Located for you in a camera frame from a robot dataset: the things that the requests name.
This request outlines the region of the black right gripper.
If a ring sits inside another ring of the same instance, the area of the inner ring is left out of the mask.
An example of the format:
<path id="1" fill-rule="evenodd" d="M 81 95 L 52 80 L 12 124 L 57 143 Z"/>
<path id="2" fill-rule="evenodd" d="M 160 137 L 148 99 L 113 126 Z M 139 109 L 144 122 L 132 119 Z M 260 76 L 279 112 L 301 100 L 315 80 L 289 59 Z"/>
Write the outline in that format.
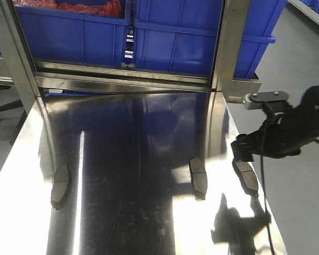
<path id="1" fill-rule="evenodd" d="M 292 111 L 264 121 L 250 134 L 240 134 L 231 148 L 236 161 L 252 162 L 254 154 L 280 159 L 298 156 L 301 147 L 317 136 L 318 123 Z"/>

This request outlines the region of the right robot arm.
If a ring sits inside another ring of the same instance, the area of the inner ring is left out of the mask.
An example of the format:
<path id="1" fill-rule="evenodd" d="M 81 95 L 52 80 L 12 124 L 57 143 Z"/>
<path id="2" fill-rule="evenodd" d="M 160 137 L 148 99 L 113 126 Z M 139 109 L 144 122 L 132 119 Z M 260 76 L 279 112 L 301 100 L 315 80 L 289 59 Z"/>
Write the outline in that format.
<path id="1" fill-rule="evenodd" d="M 262 126 L 240 134 L 231 143 L 237 162 L 251 162 L 253 155 L 270 158 L 297 156 L 301 147 L 319 137 L 319 86 L 308 88 L 296 107 L 288 103 L 283 91 L 250 93 L 245 96 L 248 109 L 266 114 Z"/>

